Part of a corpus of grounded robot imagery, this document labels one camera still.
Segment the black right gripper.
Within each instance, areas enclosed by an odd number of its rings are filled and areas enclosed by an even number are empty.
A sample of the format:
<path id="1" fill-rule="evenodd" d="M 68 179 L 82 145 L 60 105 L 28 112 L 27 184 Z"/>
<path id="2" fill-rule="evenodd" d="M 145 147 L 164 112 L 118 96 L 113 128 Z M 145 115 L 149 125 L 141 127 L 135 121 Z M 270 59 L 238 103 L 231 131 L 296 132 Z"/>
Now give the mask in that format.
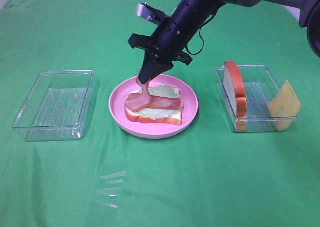
<path id="1" fill-rule="evenodd" d="M 172 62 L 189 65 L 192 58 L 184 53 L 193 36 L 224 5 L 218 0 L 182 0 L 171 16 L 165 18 L 151 36 L 132 34 L 129 45 L 144 50 L 144 60 L 138 79 L 146 84 L 171 70 Z"/>

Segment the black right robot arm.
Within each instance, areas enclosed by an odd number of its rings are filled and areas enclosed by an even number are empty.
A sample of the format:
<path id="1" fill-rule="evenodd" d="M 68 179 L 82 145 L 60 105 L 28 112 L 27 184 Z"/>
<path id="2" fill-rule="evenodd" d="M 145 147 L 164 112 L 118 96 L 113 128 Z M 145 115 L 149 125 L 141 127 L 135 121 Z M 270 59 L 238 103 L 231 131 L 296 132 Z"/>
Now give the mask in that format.
<path id="1" fill-rule="evenodd" d="M 192 55 L 187 47 L 190 40 L 209 23 L 226 4 L 253 7 L 260 1 L 271 2 L 300 10 L 299 25 L 307 28 L 312 50 L 320 53 L 320 0 L 181 0 L 172 15 L 140 3 L 137 16 L 157 25 L 151 36 L 132 34 L 129 45 L 145 51 L 138 81 L 146 84 L 173 68 L 174 62 L 189 65 Z"/>

